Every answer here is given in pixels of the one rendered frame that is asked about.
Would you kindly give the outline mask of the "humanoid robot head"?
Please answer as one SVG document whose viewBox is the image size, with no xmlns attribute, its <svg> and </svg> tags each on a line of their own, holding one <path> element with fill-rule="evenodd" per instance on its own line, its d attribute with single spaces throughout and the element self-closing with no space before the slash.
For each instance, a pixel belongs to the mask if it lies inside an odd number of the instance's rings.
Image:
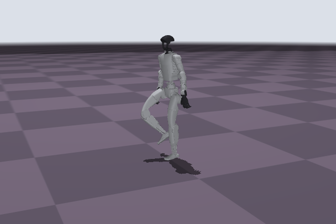
<svg viewBox="0 0 336 224">
<path fill-rule="evenodd" d="M 174 41 L 174 38 L 170 35 L 166 35 L 161 38 L 162 47 L 164 50 L 166 50 L 165 54 L 169 54 L 172 52 L 172 49 L 168 48 L 168 45 L 170 44 L 171 41 Z M 164 43 L 166 43 L 166 48 L 164 47 Z M 168 51 L 171 51 L 171 52 L 168 52 Z"/>
</svg>

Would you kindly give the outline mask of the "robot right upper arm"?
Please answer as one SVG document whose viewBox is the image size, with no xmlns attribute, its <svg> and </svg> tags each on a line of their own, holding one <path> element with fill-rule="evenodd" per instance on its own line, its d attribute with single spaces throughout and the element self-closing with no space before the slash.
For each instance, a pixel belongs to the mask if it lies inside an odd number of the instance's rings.
<svg viewBox="0 0 336 224">
<path fill-rule="evenodd" d="M 159 66 L 160 66 L 160 68 L 161 68 L 160 56 L 161 56 L 161 55 L 158 56 L 158 60 L 159 60 Z M 163 77 L 163 76 L 162 76 L 162 69 L 158 71 L 158 74 L 159 74 L 160 77 Z"/>
</svg>

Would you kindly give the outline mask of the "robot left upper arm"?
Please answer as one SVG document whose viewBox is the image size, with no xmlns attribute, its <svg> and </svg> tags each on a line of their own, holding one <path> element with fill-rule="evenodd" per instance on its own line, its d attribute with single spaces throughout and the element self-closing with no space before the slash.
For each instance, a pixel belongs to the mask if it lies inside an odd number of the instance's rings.
<svg viewBox="0 0 336 224">
<path fill-rule="evenodd" d="M 177 67 L 177 69 L 179 71 L 179 73 L 177 74 L 177 77 L 179 79 L 181 79 L 180 72 L 181 71 L 185 72 L 183 64 L 182 64 L 182 58 L 181 58 L 181 56 L 180 55 L 172 55 L 172 61 L 176 64 L 176 67 Z"/>
</svg>

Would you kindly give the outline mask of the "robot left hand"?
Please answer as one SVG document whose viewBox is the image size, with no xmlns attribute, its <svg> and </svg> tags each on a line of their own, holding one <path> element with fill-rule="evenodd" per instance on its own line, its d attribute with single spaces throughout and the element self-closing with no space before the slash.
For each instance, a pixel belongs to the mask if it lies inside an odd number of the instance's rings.
<svg viewBox="0 0 336 224">
<path fill-rule="evenodd" d="M 186 93 L 186 90 L 184 91 L 184 94 L 185 95 L 181 95 L 182 96 L 182 98 L 181 98 L 181 105 L 183 105 L 183 107 L 184 108 L 190 108 L 191 106 L 189 105 L 189 103 L 188 103 L 188 99 L 187 99 L 187 93 Z M 189 107 L 188 107 L 189 106 Z"/>
</svg>

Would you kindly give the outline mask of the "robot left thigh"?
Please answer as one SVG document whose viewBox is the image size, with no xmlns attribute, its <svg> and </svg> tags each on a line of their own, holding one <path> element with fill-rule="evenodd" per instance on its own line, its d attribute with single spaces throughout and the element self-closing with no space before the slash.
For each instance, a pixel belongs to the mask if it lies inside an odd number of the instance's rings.
<svg viewBox="0 0 336 224">
<path fill-rule="evenodd" d="M 174 92 L 174 94 L 171 96 L 170 101 L 169 101 L 169 106 L 168 106 L 168 111 L 167 111 L 167 120 L 168 120 L 168 125 L 173 129 L 174 125 L 176 124 L 176 117 L 178 113 L 178 106 L 177 104 L 181 103 L 181 98 L 180 94 L 177 92 Z"/>
</svg>

